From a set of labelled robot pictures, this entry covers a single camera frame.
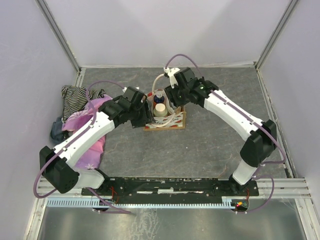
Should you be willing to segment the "blue grey crumpled cloth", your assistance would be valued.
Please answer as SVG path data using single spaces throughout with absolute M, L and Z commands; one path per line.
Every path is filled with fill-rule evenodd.
M 69 132 L 66 130 L 62 130 L 63 128 L 63 121 L 62 117 L 59 116 L 56 120 L 52 123 L 51 130 L 50 130 L 50 141 L 54 145 L 61 144 L 69 137 Z

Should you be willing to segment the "orange bottle dark blue pump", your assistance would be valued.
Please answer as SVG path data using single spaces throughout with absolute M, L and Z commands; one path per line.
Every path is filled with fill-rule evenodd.
M 163 104 L 165 102 L 165 96 L 160 92 L 160 93 L 156 93 L 153 96 L 153 102 L 155 104 Z

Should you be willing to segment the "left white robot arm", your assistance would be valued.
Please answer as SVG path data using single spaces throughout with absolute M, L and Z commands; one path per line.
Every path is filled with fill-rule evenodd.
M 153 122 L 147 95 L 128 87 L 118 100 L 108 100 L 75 134 L 54 148 L 43 147 L 39 152 L 40 176 L 55 190 L 65 194 L 73 188 L 91 188 L 99 195 L 110 191 L 108 177 L 102 171 L 76 166 L 80 157 L 101 137 L 119 125 L 130 122 L 133 128 Z

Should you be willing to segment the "black white striped cloth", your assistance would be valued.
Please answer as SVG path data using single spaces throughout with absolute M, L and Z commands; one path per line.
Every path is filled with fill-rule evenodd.
M 61 120 L 63 124 L 65 124 L 69 118 L 73 120 L 87 114 L 88 112 L 92 112 L 88 104 L 87 95 L 95 108 L 98 104 L 103 103 L 105 100 L 109 100 L 104 89 L 91 89 L 87 91 L 85 87 L 76 87 L 71 85 L 65 85 L 62 87 L 61 97 L 63 99 L 63 112 Z

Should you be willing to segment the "green bottle cream cap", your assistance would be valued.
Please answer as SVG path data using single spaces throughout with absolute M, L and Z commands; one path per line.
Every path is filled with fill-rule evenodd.
M 155 117 L 165 117 L 168 114 L 168 110 L 165 104 L 157 103 L 153 110 Z

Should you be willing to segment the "watermelon canvas tote bag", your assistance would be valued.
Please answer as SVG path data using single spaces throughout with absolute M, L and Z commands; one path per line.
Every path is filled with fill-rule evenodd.
M 161 130 L 181 130 L 186 128 L 186 110 L 184 107 L 173 107 L 163 89 L 156 88 L 156 83 L 163 78 L 164 74 L 158 75 L 153 81 L 151 92 L 147 94 L 147 100 L 151 107 L 151 113 L 154 119 L 153 123 L 146 124 L 144 131 L 161 131 Z M 154 116 L 155 103 L 153 97 L 157 93 L 162 93 L 165 96 L 165 104 L 167 115 L 165 117 Z

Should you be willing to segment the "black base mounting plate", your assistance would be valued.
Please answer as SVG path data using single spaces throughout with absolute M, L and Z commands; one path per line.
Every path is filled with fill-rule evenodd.
M 255 180 L 244 186 L 228 178 L 108 177 L 94 190 L 115 197 L 118 204 L 217 204 L 222 197 L 256 197 Z

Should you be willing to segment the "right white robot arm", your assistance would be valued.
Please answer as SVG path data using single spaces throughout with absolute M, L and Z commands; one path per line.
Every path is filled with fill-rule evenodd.
M 276 149 L 277 127 L 272 120 L 263 121 L 232 102 L 214 83 L 197 78 L 189 68 L 164 68 L 170 85 L 164 89 L 175 107 L 188 103 L 198 105 L 220 117 L 244 140 L 241 161 L 229 177 L 229 191 L 236 196 L 247 190 L 247 184 L 261 163 Z

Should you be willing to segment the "pink purple snowflake cloth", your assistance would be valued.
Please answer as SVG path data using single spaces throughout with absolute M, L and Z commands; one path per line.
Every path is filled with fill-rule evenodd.
M 56 146 L 56 150 L 62 150 L 60 158 L 65 158 L 66 163 L 71 168 L 95 169 L 101 163 L 101 157 L 106 143 L 106 134 L 115 129 L 115 124 L 109 116 L 98 108 L 109 100 L 97 105 L 90 106 L 91 112 L 67 120 L 62 127 L 63 130 L 73 132 L 63 143 Z

